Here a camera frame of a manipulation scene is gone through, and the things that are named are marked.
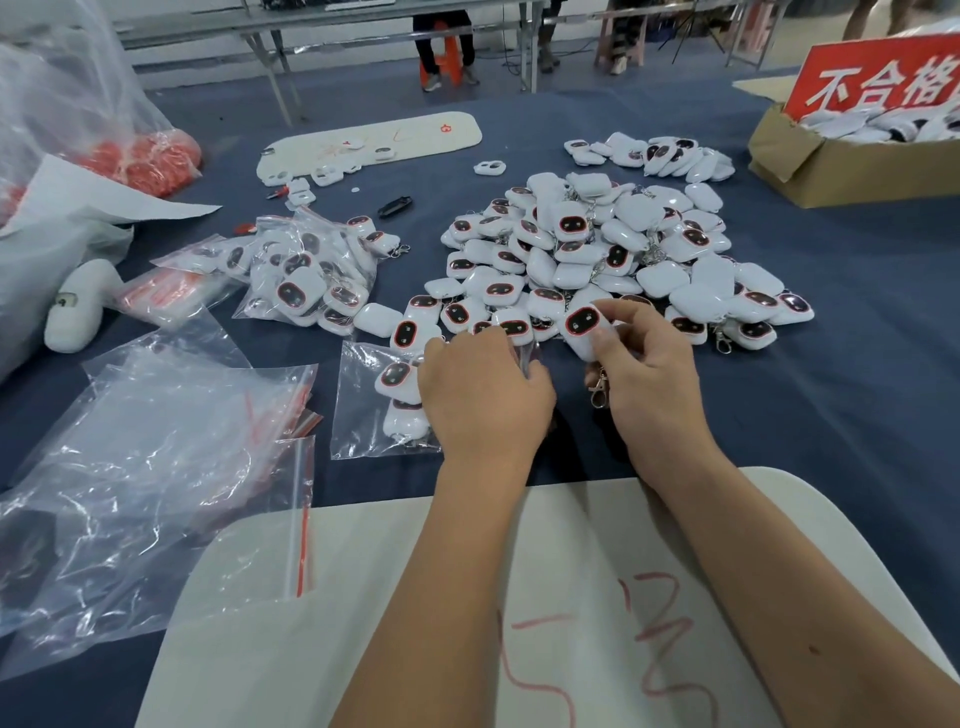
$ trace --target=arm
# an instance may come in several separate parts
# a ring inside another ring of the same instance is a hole
[[[619,338],[601,332],[594,348],[631,461],[693,546],[786,724],[960,725],[960,686],[716,446],[684,337],[644,303],[596,305],[628,322]]]
[[[418,381],[444,448],[423,530],[331,728],[492,721],[496,600],[514,513],[556,395],[500,327],[427,345]]]

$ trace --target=hand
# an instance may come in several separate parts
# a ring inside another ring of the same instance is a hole
[[[598,329],[591,343],[610,381],[610,410],[637,474],[655,490],[678,468],[717,451],[700,398],[693,349],[647,303],[606,299],[594,305],[625,322]],[[599,367],[587,370],[593,386]]]
[[[447,462],[516,466],[526,481],[557,402],[546,367],[533,361],[529,373],[501,327],[427,342],[420,396]]]

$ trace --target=clear plastic bag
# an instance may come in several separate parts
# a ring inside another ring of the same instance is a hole
[[[124,283],[113,307],[159,327],[178,327],[204,308],[221,303],[241,287],[216,272],[205,276],[176,268],[153,268]]]
[[[164,628],[204,548],[248,516],[298,510],[289,578],[251,599],[301,592],[313,440],[284,438],[316,367],[229,366],[244,361],[206,313],[89,363],[90,386],[0,499],[0,636],[18,630],[0,679]],[[260,549],[216,574],[224,598],[198,617],[247,602],[234,577]]]
[[[344,342],[330,439],[332,460],[440,452],[422,407],[392,400],[375,389],[387,367],[416,367],[419,359],[374,344]]]
[[[353,309],[359,311],[370,299],[377,265],[353,231],[299,208],[290,218],[257,218],[253,249],[250,289],[233,318],[353,334]],[[296,298],[286,299],[284,291]],[[342,304],[330,304],[327,291]]]
[[[96,0],[48,5],[56,24],[0,43],[0,222],[44,154],[157,197],[199,177],[200,146],[147,99]]]

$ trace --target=red sign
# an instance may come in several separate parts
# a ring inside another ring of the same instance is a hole
[[[820,109],[930,107],[960,102],[960,34],[815,45],[784,112],[796,121]]]

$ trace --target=table leg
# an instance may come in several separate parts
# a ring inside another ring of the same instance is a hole
[[[740,40],[743,39],[743,26],[747,24],[747,9],[749,7],[749,3],[736,6],[733,17],[738,17],[739,19],[735,21],[736,31],[733,32],[733,43],[730,44],[730,49],[727,51],[727,62],[724,63],[725,67],[730,65],[733,60],[733,52],[739,47]]]
[[[760,70],[760,67],[763,65],[763,59],[767,57],[767,51],[770,50],[770,46],[774,44],[774,35],[777,32],[777,25],[783,20],[783,16],[786,15],[786,7],[789,3],[779,2],[777,4],[777,12],[774,15],[774,22],[770,26],[770,33],[767,34],[767,40],[763,44],[763,50],[760,52],[760,60],[756,62],[756,70]]]
[[[287,54],[283,52],[283,32],[281,30],[270,31],[270,38],[274,41],[276,56],[280,59],[280,65],[283,66],[283,73],[287,76],[290,84],[290,94],[294,97],[294,104],[297,105],[297,113],[301,121],[306,121],[306,115],[303,113],[303,102],[297,93],[297,85],[294,83],[293,71],[290,70],[290,62],[287,60]]]
[[[284,100],[283,94],[280,92],[280,87],[276,83],[276,76],[274,75],[274,62],[270,58],[270,54],[267,52],[266,47],[263,45],[263,38],[260,37],[260,33],[244,33],[240,37],[247,41],[247,45],[251,47],[253,54],[256,55],[257,60],[260,61],[260,64],[263,66],[263,70],[267,72],[267,79],[270,81],[270,87],[274,90],[276,105],[280,107],[280,113],[283,114],[283,120],[287,122],[288,127],[293,127],[294,123],[290,119],[290,111],[287,109],[287,102]]]

